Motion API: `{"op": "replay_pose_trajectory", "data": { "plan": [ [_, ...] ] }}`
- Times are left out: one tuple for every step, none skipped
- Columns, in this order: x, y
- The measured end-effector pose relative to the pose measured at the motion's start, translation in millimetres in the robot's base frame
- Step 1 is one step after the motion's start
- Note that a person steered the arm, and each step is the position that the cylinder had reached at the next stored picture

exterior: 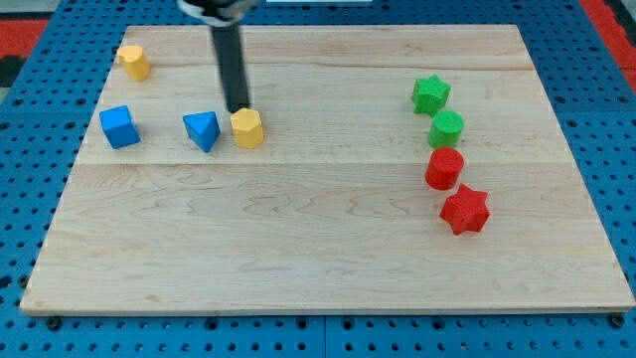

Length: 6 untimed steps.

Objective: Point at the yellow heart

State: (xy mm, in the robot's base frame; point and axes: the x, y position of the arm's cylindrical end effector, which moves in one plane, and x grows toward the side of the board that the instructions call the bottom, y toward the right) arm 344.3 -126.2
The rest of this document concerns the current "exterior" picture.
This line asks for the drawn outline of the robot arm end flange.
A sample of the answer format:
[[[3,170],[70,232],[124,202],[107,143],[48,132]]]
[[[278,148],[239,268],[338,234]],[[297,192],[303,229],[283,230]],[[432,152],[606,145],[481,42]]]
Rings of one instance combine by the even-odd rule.
[[[177,0],[185,14],[211,27],[228,27],[241,21],[260,0]]]

